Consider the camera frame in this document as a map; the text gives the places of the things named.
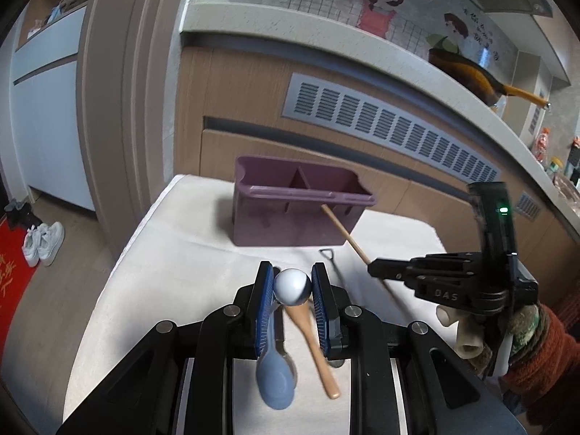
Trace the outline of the right gloved hand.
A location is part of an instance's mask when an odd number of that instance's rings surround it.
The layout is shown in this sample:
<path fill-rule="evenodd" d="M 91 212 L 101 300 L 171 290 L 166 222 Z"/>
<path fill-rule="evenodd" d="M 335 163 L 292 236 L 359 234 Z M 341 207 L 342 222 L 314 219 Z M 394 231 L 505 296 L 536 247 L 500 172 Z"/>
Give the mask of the right gloved hand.
<path fill-rule="evenodd" d="M 436 308 L 436 317 L 443 327 L 457 325 L 453 349 L 479 376 L 506 375 L 511 363 L 539 346 L 548 328 L 547 313 L 537 303 L 516 310 L 507 322 L 443 305 Z"/>

